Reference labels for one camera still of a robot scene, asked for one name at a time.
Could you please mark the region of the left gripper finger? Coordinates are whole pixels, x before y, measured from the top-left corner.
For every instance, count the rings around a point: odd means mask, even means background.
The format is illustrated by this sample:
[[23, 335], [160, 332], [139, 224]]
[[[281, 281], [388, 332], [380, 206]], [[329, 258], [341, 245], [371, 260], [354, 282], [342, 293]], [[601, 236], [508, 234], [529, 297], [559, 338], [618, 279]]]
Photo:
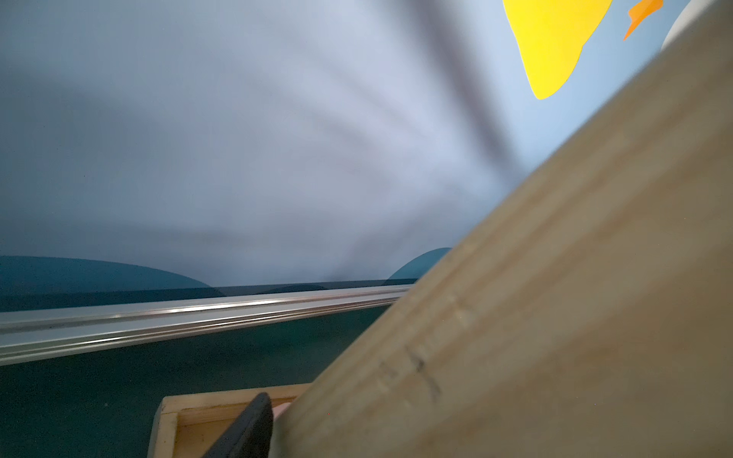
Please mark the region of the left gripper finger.
[[203, 458], [267, 458], [274, 427], [271, 398], [259, 393]]

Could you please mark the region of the aluminium frame bar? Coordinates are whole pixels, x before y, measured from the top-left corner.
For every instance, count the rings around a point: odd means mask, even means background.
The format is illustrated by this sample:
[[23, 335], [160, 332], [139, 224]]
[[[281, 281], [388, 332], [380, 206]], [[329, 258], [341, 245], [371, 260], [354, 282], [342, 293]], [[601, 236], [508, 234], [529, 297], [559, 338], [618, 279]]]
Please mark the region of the aluminium frame bar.
[[1, 315], [4, 366], [392, 305], [408, 285], [52, 308]]

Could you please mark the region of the pink shoulder bag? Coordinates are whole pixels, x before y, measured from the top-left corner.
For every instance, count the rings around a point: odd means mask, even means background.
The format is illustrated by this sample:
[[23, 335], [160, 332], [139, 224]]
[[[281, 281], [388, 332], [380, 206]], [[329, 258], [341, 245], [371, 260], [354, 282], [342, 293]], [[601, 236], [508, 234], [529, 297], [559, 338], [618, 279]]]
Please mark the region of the pink shoulder bag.
[[272, 410], [273, 418], [277, 420], [290, 406], [291, 406], [290, 402], [275, 406]]

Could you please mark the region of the wooden hanging rack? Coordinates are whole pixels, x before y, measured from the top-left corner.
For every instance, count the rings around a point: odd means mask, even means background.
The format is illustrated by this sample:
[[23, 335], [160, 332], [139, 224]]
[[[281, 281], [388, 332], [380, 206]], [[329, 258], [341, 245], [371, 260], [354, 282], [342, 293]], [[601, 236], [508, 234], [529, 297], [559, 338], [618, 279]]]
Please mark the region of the wooden hanging rack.
[[683, 21], [262, 456], [731, 456], [732, 5]]

